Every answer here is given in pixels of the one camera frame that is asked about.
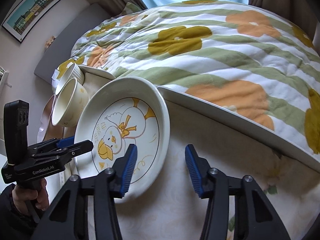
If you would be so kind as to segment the person's left hand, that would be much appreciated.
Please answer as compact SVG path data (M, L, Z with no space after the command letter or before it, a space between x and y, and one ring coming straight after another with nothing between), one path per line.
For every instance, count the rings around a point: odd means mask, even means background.
M25 202L28 200L37 200L36 207L42 211L46 211L49 207L49 198L46 186L47 181L44 178L41 179L40 191L22 189L18 185L15 185L12 191L12 198L17 210L24 215L29 215Z

